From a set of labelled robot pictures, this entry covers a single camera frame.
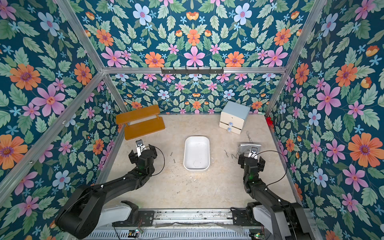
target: white drawer unit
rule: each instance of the white drawer unit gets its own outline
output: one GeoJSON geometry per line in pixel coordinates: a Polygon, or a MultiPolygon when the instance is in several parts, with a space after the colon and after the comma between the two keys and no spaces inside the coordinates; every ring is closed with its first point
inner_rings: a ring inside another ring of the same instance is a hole
{"type": "Polygon", "coordinates": [[[229,132],[240,134],[250,110],[250,107],[231,101],[227,102],[221,111],[219,126],[229,132]]]}

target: red object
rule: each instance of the red object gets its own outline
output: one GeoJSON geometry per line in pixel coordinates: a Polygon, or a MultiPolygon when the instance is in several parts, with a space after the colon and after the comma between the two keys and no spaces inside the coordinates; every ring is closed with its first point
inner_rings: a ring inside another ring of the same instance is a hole
{"type": "Polygon", "coordinates": [[[268,126],[272,126],[273,125],[273,122],[271,120],[271,117],[267,117],[266,118],[266,123],[268,124],[268,126]]]}

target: wooden step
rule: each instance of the wooden step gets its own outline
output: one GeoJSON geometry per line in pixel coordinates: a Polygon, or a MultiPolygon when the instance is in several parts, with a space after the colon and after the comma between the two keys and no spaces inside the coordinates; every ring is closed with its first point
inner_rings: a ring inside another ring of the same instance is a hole
{"type": "Polygon", "coordinates": [[[125,139],[130,140],[165,129],[162,117],[135,123],[125,128],[125,139]]]}
{"type": "Polygon", "coordinates": [[[158,105],[152,105],[149,107],[141,108],[138,110],[121,113],[116,116],[117,124],[124,124],[128,122],[132,122],[134,120],[139,120],[142,118],[146,118],[149,116],[154,116],[160,114],[160,109],[158,105]]]}

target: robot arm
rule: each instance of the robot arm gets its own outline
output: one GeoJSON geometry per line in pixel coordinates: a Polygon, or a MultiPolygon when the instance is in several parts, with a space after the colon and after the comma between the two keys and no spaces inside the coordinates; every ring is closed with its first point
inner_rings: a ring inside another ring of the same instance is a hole
{"type": "Polygon", "coordinates": [[[154,146],[139,153],[129,154],[136,167],[123,177],[104,184],[78,187],[60,209],[55,224],[61,230],[82,239],[87,237],[98,225],[103,205],[115,197],[142,187],[154,173],[154,159],[157,157],[154,146]]]}

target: beige floor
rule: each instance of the beige floor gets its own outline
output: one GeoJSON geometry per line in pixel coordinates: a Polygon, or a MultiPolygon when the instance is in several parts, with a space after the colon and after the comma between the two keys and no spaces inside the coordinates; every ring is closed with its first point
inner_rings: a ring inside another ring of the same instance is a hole
{"type": "MultiPolygon", "coordinates": [[[[144,144],[160,148],[166,158],[163,172],[150,180],[140,189],[127,192],[110,201],[117,204],[129,200],[139,208],[229,208],[245,207],[254,201],[245,193],[243,187],[244,170],[232,159],[241,142],[248,142],[246,132],[250,132],[253,142],[261,143],[262,151],[276,150],[272,136],[263,115],[249,115],[240,135],[219,128],[220,115],[162,115],[166,129],[143,136],[144,144]],[[211,163],[204,173],[190,173],[183,166],[184,143],[189,136],[206,136],[210,140],[211,163]]],[[[128,154],[134,149],[135,141],[124,140],[108,181],[123,176],[134,165],[128,154]]],[[[163,165],[163,156],[158,151],[155,159],[155,173],[163,165]]],[[[284,175],[283,165],[277,153],[266,152],[261,156],[266,160],[261,179],[268,184],[284,175]]],[[[270,189],[281,198],[296,202],[287,177],[270,185],[270,189]]]]}

